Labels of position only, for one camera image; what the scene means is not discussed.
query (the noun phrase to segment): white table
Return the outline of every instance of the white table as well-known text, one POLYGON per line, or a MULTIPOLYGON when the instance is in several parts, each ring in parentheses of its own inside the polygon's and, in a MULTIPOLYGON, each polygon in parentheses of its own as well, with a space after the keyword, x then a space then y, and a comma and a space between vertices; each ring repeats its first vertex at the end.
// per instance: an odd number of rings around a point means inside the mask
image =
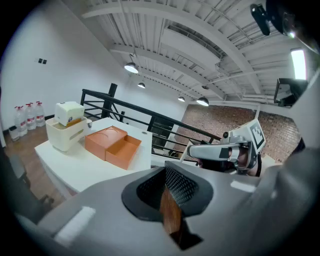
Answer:
POLYGON ((84 147, 84 139, 77 142, 66 153, 54 148, 49 141, 35 147, 45 172, 66 199, 71 197, 66 187, 79 193, 98 182, 150 169, 152 133, 111 118, 92 122, 91 132, 110 126, 118 127, 128 135, 141 140, 128 170, 103 161, 87 151, 84 147))

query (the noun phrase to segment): water bottle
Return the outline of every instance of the water bottle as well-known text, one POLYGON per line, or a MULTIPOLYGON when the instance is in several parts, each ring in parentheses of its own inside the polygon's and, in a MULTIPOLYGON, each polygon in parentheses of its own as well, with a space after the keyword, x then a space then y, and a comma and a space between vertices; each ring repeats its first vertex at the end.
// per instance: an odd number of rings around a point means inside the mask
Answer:
POLYGON ((36 106, 34 108, 34 111, 35 111, 36 126, 38 126, 38 127, 44 126, 46 124, 46 121, 45 121, 44 108, 42 107, 42 102, 40 102, 40 101, 36 102, 36 106))
POLYGON ((26 128, 28 130, 34 130, 36 129, 36 116, 33 108, 31 107, 31 104, 26 104, 26 110, 25 110, 25 117, 26 117, 26 128))
POLYGON ((18 129, 19 136, 22 137, 27 134, 27 124, 25 112, 22 109, 23 106, 16 106, 16 113, 14 116, 14 124, 18 129))

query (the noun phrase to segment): white ceiling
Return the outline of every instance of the white ceiling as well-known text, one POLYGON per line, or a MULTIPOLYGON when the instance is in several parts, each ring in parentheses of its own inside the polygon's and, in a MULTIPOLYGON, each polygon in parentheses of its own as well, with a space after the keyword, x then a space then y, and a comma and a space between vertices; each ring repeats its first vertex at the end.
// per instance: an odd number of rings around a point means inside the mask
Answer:
POLYGON ((185 95, 192 99, 241 101, 243 95, 273 96, 277 78, 293 76, 290 50, 301 47, 273 26, 269 36, 261 33, 250 4, 262 0, 122 0, 122 8, 118 0, 63 2, 122 66, 135 62, 140 76, 179 92, 189 90, 185 95), (187 52, 186 47, 177 50, 162 43, 166 29, 192 40, 195 47, 187 52), (211 69, 202 65, 210 60, 191 54, 197 47, 206 47, 220 62, 211 69), (248 72, 202 88, 205 83, 248 72))

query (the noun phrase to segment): ceiling beam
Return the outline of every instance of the ceiling beam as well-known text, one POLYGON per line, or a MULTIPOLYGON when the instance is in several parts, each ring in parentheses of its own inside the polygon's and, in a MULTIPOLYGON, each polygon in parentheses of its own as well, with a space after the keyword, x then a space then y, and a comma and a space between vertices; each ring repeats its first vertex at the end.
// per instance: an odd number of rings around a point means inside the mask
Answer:
MULTIPOLYGON (((165 56, 159 55, 157 53, 154 53, 149 50, 144 50, 140 48, 135 48, 131 46, 126 46, 126 45, 118 45, 118 44, 113 44, 111 47, 109 47, 109 50, 114 53, 121 53, 121 54, 133 54, 134 51, 138 56, 145 57, 151 60, 154 60, 156 62, 165 64, 169 67, 171 67, 174 70, 177 70, 192 79, 196 80, 198 83, 202 85, 206 85, 209 83, 207 79, 205 79, 203 76, 199 75, 198 73, 192 71, 190 68, 175 62, 174 60, 167 58, 165 56)), ((222 90, 220 90, 217 86, 214 84, 210 84, 208 86, 221 100, 225 98, 225 94, 222 90)))
MULTIPOLYGON (((198 17, 175 7, 153 2, 126 1, 123 2, 122 5, 125 13, 151 15, 183 24, 184 26, 197 31, 199 34, 208 38, 215 45, 221 48, 238 65, 242 72, 247 73, 254 71, 243 54, 225 35, 198 17)), ((99 15, 117 13, 121 13, 120 6, 117 2, 110 2, 90 8, 82 15, 82 17, 90 18, 99 15)), ((249 74, 247 79, 257 94, 263 93, 260 81, 256 74, 249 74)))
MULTIPOLYGON (((159 73, 156 73, 156 72, 153 72, 151 70, 148 70, 148 69, 145 69, 145 68, 140 68, 139 71, 146 75, 146 76, 149 76, 149 77, 152 77, 152 78, 155 78, 157 80, 160 80, 162 81, 163 83, 165 84, 168 84, 168 85, 171 85, 173 87, 176 87, 178 88, 179 90, 181 90, 182 92, 185 91, 185 90, 188 90, 189 88, 185 85, 183 85, 182 83, 179 83, 177 81, 174 81, 164 75, 161 75, 159 73)), ((185 94, 189 95, 191 98, 193 99, 198 99, 199 97, 201 97, 201 94, 196 92, 196 91, 188 91, 188 92, 184 92, 185 94)))

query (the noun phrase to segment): white wall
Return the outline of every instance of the white wall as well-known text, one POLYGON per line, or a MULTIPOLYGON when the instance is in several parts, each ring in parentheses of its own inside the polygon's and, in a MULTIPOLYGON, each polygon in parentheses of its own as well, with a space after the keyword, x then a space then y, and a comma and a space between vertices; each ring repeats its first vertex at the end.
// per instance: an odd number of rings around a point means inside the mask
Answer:
MULTIPOLYGON (((140 82, 142 82, 142 77, 133 74, 125 98, 128 103, 157 112, 178 121, 182 120, 188 103, 178 100, 178 91, 146 78, 144 79, 145 89, 143 89, 137 86, 140 82)), ((139 113, 132 109, 123 110, 125 111, 126 116, 133 117, 146 123, 150 122, 150 115, 139 113)), ((124 122, 144 130, 148 128, 147 125, 132 120, 124 119, 124 122)), ((177 129, 177 125, 174 125, 172 130, 176 131, 177 129)))
POLYGON ((115 83, 115 98, 123 100, 128 82, 128 73, 81 21, 51 1, 24 21, 2 60, 2 128, 14 124, 15 106, 42 101, 45 115, 53 115, 58 102, 80 102, 82 89, 107 93, 115 83))

